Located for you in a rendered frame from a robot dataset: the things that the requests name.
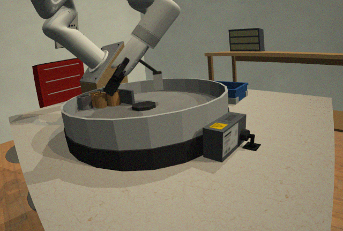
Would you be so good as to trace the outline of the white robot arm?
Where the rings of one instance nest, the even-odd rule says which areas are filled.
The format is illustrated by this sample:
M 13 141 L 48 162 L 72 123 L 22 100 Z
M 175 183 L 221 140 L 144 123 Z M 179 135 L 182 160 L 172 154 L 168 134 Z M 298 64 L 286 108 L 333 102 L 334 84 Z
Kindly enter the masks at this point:
M 144 14 L 132 31 L 150 46 L 155 48 L 160 39 L 180 14 L 180 7 L 172 0 L 127 0 L 129 5 Z M 46 19 L 43 33 L 58 42 L 75 55 L 94 73 L 105 62 L 108 51 L 102 51 L 85 35 L 76 29 L 68 28 L 77 15 L 74 0 L 31 0 L 38 15 Z M 153 71 L 155 91 L 163 90 L 162 72 L 139 60 Z

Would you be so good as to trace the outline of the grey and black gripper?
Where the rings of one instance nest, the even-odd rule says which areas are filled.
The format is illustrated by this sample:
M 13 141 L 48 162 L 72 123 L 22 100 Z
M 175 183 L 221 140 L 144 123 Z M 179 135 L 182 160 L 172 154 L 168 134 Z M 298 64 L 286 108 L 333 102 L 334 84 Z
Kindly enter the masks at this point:
M 114 93 L 117 91 L 118 87 L 120 86 L 121 81 L 123 80 L 124 76 L 130 74 L 130 72 L 135 68 L 135 66 L 139 63 L 138 61 L 144 56 L 147 52 L 148 48 L 154 49 L 148 43 L 140 39 L 139 37 L 133 36 L 129 42 L 125 45 L 122 51 L 119 53 L 117 58 L 114 60 L 111 68 L 116 68 L 114 74 L 107 82 L 105 88 L 103 89 L 104 92 L 113 96 Z

